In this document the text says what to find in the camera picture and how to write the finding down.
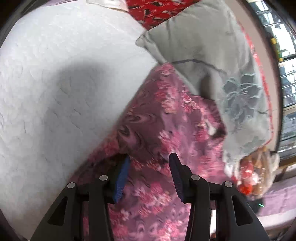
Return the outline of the pink floral shirt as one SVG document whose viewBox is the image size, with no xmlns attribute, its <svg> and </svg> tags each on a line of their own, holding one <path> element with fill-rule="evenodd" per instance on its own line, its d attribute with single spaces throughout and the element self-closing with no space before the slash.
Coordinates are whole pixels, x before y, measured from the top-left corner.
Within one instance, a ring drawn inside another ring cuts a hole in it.
<svg viewBox="0 0 296 241">
<path fill-rule="evenodd" d="M 156 67 L 116 127 L 78 169 L 72 180 L 92 182 L 131 159 L 121 200 L 109 206 L 115 240 L 183 240 L 190 205 L 177 197 L 169 155 L 209 182 L 225 181 L 222 147 L 226 128 L 212 100 L 193 95 L 170 64 Z"/>
</svg>

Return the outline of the black device with green light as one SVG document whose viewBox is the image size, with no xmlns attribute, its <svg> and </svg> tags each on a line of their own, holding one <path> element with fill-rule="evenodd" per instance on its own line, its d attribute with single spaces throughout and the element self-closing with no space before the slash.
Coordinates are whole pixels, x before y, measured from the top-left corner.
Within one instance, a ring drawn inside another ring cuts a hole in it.
<svg viewBox="0 0 296 241">
<path fill-rule="evenodd" d="M 264 199 L 261 197 L 255 199 L 254 197 L 247 197 L 247 203 L 255 214 L 258 214 L 262 208 L 265 207 Z"/>
</svg>

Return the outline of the white quilted bedspread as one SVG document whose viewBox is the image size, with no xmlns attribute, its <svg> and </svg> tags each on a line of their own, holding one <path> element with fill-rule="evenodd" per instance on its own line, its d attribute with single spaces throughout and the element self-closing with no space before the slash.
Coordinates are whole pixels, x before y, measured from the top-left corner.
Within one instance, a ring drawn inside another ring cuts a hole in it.
<svg viewBox="0 0 296 241">
<path fill-rule="evenodd" d="M 124 11 L 85 1 L 19 19 L 1 47 L 1 210 L 31 238 L 155 60 Z"/>
</svg>

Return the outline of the grey floral pillow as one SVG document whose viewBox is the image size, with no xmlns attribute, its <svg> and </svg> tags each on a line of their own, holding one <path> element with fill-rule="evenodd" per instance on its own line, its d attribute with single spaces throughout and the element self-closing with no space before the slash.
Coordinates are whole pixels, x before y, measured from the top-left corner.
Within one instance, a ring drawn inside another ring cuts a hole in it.
<svg viewBox="0 0 296 241">
<path fill-rule="evenodd" d="M 224 1 L 200 1 L 137 40 L 160 64 L 171 63 L 192 92 L 216 102 L 227 130 L 227 167 L 265 145 L 270 108 L 245 34 Z"/>
</svg>

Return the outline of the window with metal bars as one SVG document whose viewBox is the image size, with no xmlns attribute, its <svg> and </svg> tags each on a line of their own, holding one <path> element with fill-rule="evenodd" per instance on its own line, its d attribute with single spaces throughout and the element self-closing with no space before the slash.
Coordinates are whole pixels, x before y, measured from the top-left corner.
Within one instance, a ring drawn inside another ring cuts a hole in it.
<svg viewBox="0 0 296 241">
<path fill-rule="evenodd" d="M 278 152 L 281 159 L 295 156 L 295 25 L 274 1 L 248 1 L 270 38 L 278 59 L 283 118 Z"/>
</svg>

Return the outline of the red patterned pillow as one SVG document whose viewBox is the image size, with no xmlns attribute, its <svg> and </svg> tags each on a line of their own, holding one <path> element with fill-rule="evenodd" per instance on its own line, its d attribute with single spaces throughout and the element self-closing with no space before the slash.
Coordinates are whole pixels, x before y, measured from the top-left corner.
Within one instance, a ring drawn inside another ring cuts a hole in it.
<svg viewBox="0 0 296 241">
<path fill-rule="evenodd" d="M 150 30 L 153 27 L 165 22 L 169 18 L 177 15 L 185 8 L 197 3 L 198 1 L 146 1 L 146 0 L 134 0 L 126 1 L 127 9 L 129 14 L 139 22 L 145 29 Z M 255 46 L 249 37 L 248 33 L 245 31 L 243 26 L 240 26 L 242 32 L 244 33 L 245 39 L 248 42 L 253 58 L 259 67 L 260 77 L 263 83 L 263 89 L 267 97 L 268 106 L 268 118 L 270 121 L 269 127 L 272 133 L 274 133 L 273 128 L 273 117 L 271 112 L 271 100 L 268 90 L 268 85 L 266 83 L 266 78 L 264 76 L 263 67 L 258 54 L 255 50 Z"/>
</svg>

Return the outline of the clear plastic packet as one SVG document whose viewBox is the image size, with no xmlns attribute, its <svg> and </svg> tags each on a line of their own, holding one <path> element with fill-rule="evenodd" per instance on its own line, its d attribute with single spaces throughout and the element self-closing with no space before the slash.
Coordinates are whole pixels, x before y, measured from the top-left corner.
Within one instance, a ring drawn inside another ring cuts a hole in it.
<svg viewBox="0 0 296 241">
<path fill-rule="evenodd" d="M 104 8 L 117 9 L 128 12 L 128 6 L 125 0 L 86 0 L 87 4 L 97 4 Z"/>
</svg>

